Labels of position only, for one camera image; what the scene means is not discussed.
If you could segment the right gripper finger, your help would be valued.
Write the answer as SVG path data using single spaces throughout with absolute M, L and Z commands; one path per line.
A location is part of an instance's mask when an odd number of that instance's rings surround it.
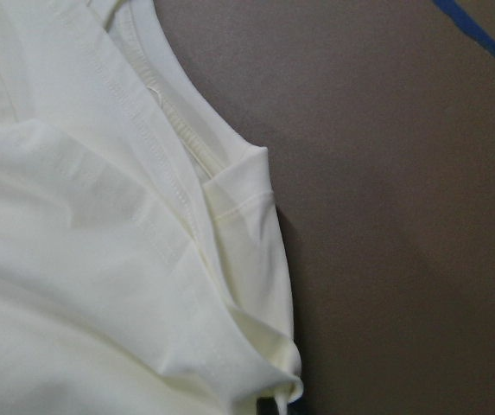
M 278 407 L 274 398 L 257 400 L 257 415 L 278 415 Z

